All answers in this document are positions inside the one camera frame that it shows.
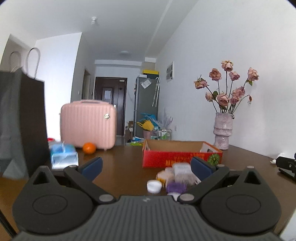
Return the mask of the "orange tangerine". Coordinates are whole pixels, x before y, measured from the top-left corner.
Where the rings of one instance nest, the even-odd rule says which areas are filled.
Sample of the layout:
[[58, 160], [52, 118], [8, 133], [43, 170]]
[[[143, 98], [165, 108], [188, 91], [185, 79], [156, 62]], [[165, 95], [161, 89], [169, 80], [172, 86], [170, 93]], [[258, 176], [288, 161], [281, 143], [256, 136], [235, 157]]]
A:
[[82, 151], [86, 155], [91, 155], [96, 152], [96, 145], [93, 143], [85, 143], [82, 147]]

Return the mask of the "yellow labelled small box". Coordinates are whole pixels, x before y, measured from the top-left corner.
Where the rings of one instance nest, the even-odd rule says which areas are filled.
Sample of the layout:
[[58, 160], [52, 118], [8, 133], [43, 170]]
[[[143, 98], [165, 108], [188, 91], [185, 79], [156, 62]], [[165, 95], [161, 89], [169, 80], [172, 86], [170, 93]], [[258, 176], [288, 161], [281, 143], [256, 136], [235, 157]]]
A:
[[165, 170], [156, 175], [156, 180], [162, 183], [163, 187], [175, 181], [174, 170], [172, 167], [166, 167]]

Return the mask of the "yellow blue bags pile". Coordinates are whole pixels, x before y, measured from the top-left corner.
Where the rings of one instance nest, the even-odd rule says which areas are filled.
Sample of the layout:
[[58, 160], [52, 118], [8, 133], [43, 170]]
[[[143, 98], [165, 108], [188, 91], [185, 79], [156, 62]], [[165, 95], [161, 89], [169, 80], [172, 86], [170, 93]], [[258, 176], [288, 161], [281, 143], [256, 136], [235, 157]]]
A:
[[157, 117], [154, 114], [141, 113], [141, 115], [143, 118], [137, 121], [137, 125], [144, 131], [152, 132], [153, 130], [161, 128], [161, 123], [157, 120]]

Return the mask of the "pink textured vase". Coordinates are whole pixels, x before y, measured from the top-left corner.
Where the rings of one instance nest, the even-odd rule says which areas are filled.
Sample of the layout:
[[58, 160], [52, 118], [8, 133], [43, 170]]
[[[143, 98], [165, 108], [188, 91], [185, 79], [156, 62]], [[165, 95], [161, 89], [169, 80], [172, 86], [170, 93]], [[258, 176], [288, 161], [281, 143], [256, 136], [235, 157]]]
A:
[[220, 150], [228, 150], [229, 137], [232, 136], [233, 115], [229, 113], [216, 113], [213, 134], [214, 146]]

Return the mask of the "clear cotton swab jar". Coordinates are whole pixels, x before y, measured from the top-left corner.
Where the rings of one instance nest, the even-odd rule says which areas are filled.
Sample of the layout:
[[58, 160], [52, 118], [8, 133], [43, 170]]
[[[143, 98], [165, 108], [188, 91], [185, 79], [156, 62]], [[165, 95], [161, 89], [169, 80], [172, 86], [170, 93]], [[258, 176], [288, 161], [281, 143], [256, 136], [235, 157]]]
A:
[[189, 163], [174, 163], [172, 165], [174, 181], [176, 183], [193, 186], [201, 183], [201, 180], [192, 172]]

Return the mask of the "dried pink flowers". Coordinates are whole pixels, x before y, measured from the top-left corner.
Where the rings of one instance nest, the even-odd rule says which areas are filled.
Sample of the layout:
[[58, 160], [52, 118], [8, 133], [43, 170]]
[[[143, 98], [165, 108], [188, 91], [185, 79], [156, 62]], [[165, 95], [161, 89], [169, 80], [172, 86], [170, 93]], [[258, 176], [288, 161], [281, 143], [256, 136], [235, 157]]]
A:
[[205, 99], [213, 105], [215, 112], [233, 115], [243, 100], [248, 100], [249, 104], [252, 103], [252, 96], [246, 94], [246, 86], [252, 86], [254, 82], [258, 81], [259, 74], [257, 70], [250, 67], [243, 85], [234, 88], [234, 82], [240, 79], [240, 74], [234, 71], [233, 62], [223, 60], [221, 62], [221, 68], [225, 73], [225, 89], [222, 89], [220, 86], [222, 73], [217, 68], [213, 68], [209, 72], [210, 80], [217, 83], [217, 88], [215, 90], [211, 90], [208, 81], [201, 76], [194, 81], [194, 86], [197, 90], [207, 90]]

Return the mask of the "white ridged lid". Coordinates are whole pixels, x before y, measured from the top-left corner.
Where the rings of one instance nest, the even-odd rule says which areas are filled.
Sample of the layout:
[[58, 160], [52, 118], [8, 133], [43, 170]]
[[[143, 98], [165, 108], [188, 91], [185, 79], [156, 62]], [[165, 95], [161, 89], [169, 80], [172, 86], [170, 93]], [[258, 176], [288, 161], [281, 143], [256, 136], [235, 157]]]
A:
[[162, 183], [158, 180], [149, 180], [147, 181], [147, 191], [151, 194], [158, 194], [161, 192]]

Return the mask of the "dark brown entrance door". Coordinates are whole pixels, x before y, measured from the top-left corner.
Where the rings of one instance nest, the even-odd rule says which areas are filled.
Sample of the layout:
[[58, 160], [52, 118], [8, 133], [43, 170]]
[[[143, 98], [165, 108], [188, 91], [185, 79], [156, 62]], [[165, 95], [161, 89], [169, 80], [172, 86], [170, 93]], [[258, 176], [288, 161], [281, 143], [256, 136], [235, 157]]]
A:
[[94, 99], [112, 104], [116, 109], [116, 135], [125, 134], [125, 101], [127, 94], [127, 78], [96, 77]]

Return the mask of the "blue tissue pack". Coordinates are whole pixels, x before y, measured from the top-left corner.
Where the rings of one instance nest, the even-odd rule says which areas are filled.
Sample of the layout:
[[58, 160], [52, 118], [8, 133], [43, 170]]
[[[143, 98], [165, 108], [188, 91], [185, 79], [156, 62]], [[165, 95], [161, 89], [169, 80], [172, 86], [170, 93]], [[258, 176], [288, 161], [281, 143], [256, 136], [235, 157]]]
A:
[[49, 149], [52, 170], [63, 170], [67, 166], [79, 165], [78, 153], [73, 145], [50, 142]]

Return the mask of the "grey refrigerator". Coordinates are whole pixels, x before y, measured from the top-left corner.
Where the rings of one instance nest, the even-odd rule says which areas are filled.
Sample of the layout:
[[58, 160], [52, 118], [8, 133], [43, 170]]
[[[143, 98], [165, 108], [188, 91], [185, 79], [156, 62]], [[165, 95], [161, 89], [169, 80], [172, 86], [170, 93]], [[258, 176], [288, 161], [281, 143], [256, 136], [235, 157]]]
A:
[[144, 78], [138, 76], [135, 82], [134, 92], [134, 112], [133, 122], [134, 130], [133, 135], [143, 138], [143, 130], [137, 124], [145, 117], [145, 114], [152, 114], [155, 117], [158, 115], [158, 80], [151, 78]]

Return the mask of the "white ridged cap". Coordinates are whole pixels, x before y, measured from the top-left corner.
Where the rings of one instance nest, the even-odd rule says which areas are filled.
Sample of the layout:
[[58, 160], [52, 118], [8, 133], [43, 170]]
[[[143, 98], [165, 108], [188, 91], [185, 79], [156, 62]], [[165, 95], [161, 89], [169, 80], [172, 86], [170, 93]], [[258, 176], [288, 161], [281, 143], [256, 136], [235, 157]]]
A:
[[177, 192], [169, 192], [168, 194], [167, 194], [167, 196], [171, 196], [171, 197], [173, 197], [173, 199], [174, 199], [174, 201], [178, 201], [178, 197], [180, 196], [181, 194], [180, 193], [177, 193]]

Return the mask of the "round ceiling lamp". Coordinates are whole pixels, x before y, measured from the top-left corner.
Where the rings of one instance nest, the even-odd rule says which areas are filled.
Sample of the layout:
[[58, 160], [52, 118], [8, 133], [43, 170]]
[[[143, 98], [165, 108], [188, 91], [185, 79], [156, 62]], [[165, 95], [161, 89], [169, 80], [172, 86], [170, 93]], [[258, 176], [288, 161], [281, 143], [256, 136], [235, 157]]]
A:
[[119, 53], [119, 55], [120, 55], [120, 56], [130, 56], [130, 52], [128, 52], [128, 51], [121, 51], [121, 52]]

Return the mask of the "purple ridged lid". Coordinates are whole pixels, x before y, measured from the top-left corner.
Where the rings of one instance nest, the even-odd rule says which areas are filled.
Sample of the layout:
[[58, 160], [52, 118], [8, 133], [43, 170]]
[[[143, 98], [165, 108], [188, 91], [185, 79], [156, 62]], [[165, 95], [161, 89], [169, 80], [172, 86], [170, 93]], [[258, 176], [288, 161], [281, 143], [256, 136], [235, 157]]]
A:
[[179, 193], [182, 194], [187, 190], [187, 186], [184, 183], [171, 182], [166, 186], [167, 193]]

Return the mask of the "pink hard-shell suitcase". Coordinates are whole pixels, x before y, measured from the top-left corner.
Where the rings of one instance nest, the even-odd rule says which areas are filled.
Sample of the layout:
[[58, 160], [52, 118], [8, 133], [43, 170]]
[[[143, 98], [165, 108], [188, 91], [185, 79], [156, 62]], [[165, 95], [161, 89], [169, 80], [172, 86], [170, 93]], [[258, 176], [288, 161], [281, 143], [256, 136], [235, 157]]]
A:
[[60, 113], [61, 140], [82, 148], [92, 143], [109, 150], [116, 142], [116, 108], [100, 100], [80, 100], [65, 104]]

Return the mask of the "red cardboard box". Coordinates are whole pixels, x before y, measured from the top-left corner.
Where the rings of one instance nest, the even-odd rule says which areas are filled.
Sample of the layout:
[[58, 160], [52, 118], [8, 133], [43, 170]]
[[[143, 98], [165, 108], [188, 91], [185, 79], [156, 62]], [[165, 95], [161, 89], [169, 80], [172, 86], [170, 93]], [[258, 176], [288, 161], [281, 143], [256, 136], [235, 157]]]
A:
[[210, 164], [222, 162], [223, 152], [204, 141], [145, 140], [142, 146], [142, 167], [166, 168], [175, 163], [189, 163], [199, 157]]

